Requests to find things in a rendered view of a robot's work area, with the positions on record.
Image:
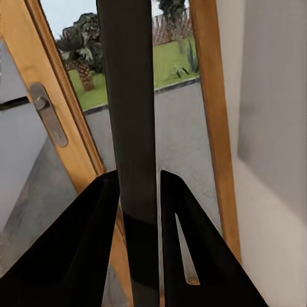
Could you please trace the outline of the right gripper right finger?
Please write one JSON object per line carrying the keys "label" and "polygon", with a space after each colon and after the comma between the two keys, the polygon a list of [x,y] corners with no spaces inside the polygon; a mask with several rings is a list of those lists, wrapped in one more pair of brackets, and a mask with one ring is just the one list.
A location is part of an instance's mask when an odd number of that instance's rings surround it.
{"label": "right gripper right finger", "polygon": [[[200,285],[185,281],[175,213]],[[268,307],[185,182],[161,171],[165,307]]]}

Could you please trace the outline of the poster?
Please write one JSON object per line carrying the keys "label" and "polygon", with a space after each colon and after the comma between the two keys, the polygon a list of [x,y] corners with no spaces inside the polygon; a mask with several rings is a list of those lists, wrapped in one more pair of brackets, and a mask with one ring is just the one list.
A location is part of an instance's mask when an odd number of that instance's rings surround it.
{"label": "poster", "polygon": [[134,307],[160,307],[152,0],[96,0]]}

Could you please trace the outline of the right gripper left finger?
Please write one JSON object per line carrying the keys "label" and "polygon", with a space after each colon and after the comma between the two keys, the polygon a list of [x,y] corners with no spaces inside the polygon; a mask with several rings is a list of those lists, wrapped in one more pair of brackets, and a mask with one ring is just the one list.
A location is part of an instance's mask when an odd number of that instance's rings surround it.
{"label": "right gripper left finger", "polygon": [[120,201],[98,176],[0,279],[0,307],[101,307]]}

